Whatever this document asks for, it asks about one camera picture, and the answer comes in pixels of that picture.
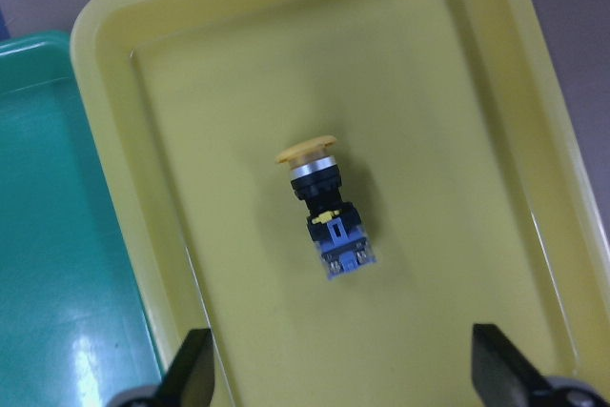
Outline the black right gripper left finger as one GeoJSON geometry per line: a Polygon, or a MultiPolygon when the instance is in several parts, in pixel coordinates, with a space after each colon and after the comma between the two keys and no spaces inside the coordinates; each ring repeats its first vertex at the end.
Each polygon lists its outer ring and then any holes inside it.
{"type": "Polygon", "coordinates": [[[115,395],[110,406],[210,406],[214,397],[214,340],[210,329],[187,333],[158,385],[115,395]]]}

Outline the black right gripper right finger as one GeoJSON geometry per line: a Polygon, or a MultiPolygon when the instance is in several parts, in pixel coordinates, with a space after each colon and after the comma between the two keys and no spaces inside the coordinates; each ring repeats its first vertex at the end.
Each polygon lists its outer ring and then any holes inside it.
{"type": "Polygon", "coordinates": [[[484,406],[607,406],[574,378],[544,376],[495,324],[472,328],[471,381],[484,406]]]}

